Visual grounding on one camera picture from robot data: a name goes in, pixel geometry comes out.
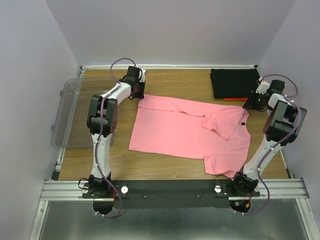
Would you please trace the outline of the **pink t shirt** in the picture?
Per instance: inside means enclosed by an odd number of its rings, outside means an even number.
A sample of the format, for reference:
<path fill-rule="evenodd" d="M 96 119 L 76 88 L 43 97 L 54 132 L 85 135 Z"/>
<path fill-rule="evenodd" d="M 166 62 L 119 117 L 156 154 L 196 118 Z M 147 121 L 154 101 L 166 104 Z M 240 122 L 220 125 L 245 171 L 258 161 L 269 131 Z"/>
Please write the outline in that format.
<path fill-rule="evenodd" d="M 145 95 L 129 149 L 203 160 L 206 174 L 231 179 L 248 157 L 248 117 L 241 106 Z"/>

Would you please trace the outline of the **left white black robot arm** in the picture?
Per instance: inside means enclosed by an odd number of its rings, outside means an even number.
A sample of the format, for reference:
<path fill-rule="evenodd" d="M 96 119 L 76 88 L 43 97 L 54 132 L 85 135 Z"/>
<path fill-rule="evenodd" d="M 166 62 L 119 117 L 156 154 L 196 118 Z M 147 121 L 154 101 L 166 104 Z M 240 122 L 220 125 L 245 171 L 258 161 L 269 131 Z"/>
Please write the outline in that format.
<path fill-rule="evenodd" d="M 110 146 L 118 124 L 118 106 L 126 98 L 144 98 L 146 73 L 145 69 L 129 66 L 126 75 L 113 88 L 91 97 L 86 124 L 93 142 L 93 166 L 84 193 L 104 198 L 114 190 Z"/>

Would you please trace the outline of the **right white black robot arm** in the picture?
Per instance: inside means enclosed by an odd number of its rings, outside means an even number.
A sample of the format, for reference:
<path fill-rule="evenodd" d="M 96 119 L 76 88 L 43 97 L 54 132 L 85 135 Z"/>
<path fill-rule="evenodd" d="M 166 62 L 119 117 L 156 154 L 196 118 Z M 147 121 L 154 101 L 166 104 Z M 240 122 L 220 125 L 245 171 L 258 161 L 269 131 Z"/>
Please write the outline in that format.
<path fill-rule="evenodd" d="M 284 81 L 274 79 L 269 83 L 262 76 L 256 90 L 250 93 L 242 106 L 246 110 L 269 111 L 269 114 L 259 148 L 230 183 L 230 191 L 236 196 L 257 191 L 262 173 L 272 158 L 287 144 L 293 143 L 300 132 L 307 110 L 293 100 L 298 90 L 293 96 L 288 96 L 283 93 L 284 89 Z"/>

